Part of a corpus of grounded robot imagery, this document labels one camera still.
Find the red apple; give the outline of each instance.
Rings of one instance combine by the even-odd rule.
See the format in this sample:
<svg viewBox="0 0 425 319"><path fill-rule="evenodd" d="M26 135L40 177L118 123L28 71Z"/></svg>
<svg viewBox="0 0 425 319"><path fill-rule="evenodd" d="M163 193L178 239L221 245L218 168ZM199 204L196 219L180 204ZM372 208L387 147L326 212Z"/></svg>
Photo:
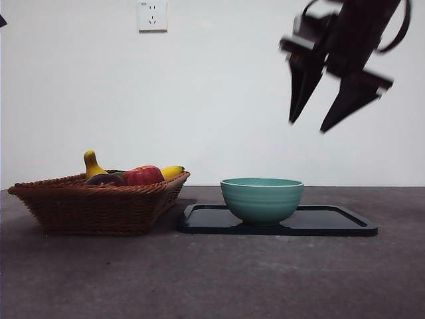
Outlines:
<svg viewBox="0 0 425 319"><path fill-rule="evenodd" d="M123 174L124 181L128 186L149 185L164 180L161 170L153 165L140 166Z"/></svg>

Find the electrical outlet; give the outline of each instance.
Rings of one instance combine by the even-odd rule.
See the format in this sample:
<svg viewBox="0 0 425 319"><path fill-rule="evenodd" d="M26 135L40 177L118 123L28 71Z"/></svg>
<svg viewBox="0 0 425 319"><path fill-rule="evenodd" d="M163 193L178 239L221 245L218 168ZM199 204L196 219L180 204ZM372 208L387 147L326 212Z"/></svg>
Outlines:
<svg viewBox="0 0 425 319"><path fill-rule="evenodd" d="M139 0L137 10L139 31L166 31L167 9L166 0Z"/></svg>

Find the yellow banana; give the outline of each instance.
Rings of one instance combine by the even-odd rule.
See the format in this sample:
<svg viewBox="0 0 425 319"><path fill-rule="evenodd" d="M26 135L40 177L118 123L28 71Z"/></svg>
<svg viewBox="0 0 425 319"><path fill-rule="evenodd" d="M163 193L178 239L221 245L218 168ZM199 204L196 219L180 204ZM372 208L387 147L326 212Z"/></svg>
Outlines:
<svg viewBox="0 0 425 319"><path fill-rule="evenodd" d="M96 154L92 150L84 153L84 163L86 164L86 178L91 178L98 174L108 174L106 170L98 165Z"/></svg>
<svg viewBox="0 0 425 319"><path fill-rule="evenodd" d="M183 166L169 166L161 169L162 176L167 181L183 173L185 168Z"/></svg>

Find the green bowl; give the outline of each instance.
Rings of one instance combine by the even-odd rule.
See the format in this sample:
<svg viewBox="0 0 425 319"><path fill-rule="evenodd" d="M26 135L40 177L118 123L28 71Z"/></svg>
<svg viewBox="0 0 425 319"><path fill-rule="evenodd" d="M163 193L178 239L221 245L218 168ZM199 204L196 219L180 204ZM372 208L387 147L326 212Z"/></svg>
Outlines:
<svg viewBox="0 0 425 319"><path fill-rule="evenodd" d="M232 178L220 186L233 215L249 225L271 226L294 213L304 184L278 178Z"/></svg>

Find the woven basket rim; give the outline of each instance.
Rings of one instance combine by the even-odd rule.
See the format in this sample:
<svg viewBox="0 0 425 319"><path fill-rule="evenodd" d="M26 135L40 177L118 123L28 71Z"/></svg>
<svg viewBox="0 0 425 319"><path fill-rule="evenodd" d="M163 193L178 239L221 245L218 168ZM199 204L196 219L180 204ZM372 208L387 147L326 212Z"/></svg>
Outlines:
<svg viewBox="0 0 425 319"><path fill-rule="evenodd" d="M106 170L108 173L113 173L122 170L109 169ZM164 191L169 188L174 188L180 184L182 179L186 180L190 173L188 171L183 171L183 173L175 176L172 179L167 181L162 181L150 185L134 185L134 186L113 186L113 185L63 185L61 183L68 180L78 180L85 177L85 173L80 173L77 175L70 175L66 177L54 178L54 179L44 179L40 181L32 181L26 183L16 183L14 186L10 187L7 191L12 195L18 194L20 191L36 191L36 190L51 190L51 191L60 191L60 192L84 192L86 195L93 193L100 193L102 191L110 193L157 193L159 191Z"/></svg>

